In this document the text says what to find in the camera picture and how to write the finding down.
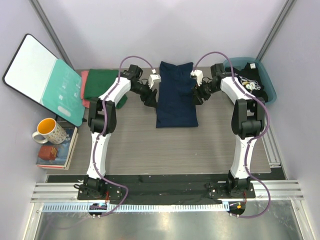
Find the plastic bin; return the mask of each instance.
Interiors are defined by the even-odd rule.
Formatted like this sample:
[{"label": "plastic bin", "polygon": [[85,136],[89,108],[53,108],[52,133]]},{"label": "plastic bin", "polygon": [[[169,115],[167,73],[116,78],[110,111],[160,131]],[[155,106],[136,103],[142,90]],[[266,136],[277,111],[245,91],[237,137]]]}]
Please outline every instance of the plastic bin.
[{"label": "plastic bin", "polygon": [[[266,102],[265,104],[266,105],[272,104],[277,99],[277,94],[274,89],[274,86],[272,85],[270,77],[265,67],[260,61],[258,61],[253,57],[234,57],[234,58],[230,58],[230,61],[232,63],[232,66],[238,70],[244,69],[247,63],[250,63],[250,64],[255,63],[255,66],[259,70],[261,82],[264,85],[264,91],[268,95],[268,102]],[[230,67],[230,64],[227,60],[223,62],[223,65],[224,65],[224,68]]]}]

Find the gray floor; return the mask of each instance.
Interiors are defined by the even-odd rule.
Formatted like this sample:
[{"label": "gray floor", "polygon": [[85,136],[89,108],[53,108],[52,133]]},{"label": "gray floor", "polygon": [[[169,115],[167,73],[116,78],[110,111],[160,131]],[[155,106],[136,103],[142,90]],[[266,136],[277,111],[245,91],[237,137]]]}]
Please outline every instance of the gray floor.
[{"label": "gray floor", "polygon": [[[246,204],[244,215],[255,215],[266,201]],[[36,240],[302,240],[290,201],[272,201],[254,219],[226,212],[119,213],[86,219],[85,212],[42,213]],[[56,229],[55,226],[68,228]]]},{"label": "gray floor", "polygon": [[[133,92],[127,96],[124,107],[116,112],[117,126],[106,156],[107,174],[228,173],[234,159],[235,136],[231,130],[233,104],[225,93],[217,92],[197,106],[199,127],[193,128],[156,128],[155,109],[144,106]],[[91,133],[87,123],[78,131],[69,170],[48,170],[47,174],[86,174]],[[251,172],[270,173],[261,139],[253,150]]]}]

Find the dark green towel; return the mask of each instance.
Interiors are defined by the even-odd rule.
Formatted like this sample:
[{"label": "dark green towel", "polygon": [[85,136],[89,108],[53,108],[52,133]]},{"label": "dark green towel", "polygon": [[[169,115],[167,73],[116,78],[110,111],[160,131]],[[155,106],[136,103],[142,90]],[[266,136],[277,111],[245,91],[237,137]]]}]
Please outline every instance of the dark green towel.
[{"label": "dark green towel", "polygon": [[[90,98],[100,97],[114,84],[117,77],[117,70],[90,69],[84,87],[84,99],[89,100]],[[122,108],[127,99],[127,96],[124,95],[116,105],[116,108]]]}]

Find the teal panel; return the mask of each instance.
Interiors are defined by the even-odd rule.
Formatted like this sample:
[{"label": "teal panel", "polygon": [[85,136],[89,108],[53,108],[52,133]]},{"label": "teal panel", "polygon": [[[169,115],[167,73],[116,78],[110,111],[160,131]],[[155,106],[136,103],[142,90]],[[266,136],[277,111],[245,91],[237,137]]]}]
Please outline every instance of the teal panel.
[{"label": "teal panel", "polygon": [[80,126],[85,107],[80,98],[81,77],[58,59],[42,96],[42,104],[70,123]]}]

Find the wall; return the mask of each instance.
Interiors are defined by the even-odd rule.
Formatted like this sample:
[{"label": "wall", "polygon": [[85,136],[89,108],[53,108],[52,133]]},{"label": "wall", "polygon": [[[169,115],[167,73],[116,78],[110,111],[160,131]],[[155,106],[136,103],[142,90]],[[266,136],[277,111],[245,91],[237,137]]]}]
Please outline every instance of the wall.
[{"label": "wall", "polygon": [[298,179],[320,237],[320,2],[298,0],[263,64],[277,92],[270,107],[286,172]]},{"label": "wall", "polygon": [[[58,56],[27,0],[1,1],[0,23],[1,78],[26,33]],[[35,165],[39,145],[31,134],[41,119],[52,114],[4,83],[0,83],[0,109],[0,238],[20,240],[31,210],[35,182],[43,181],[46,173]]]},{"label": "wall", "polygon": [[[256,57],[285,0],[40,0],[75,69]],[[210,56],[201,66],[224,61]],[[127,61],[148,67],[140,60]]]}]

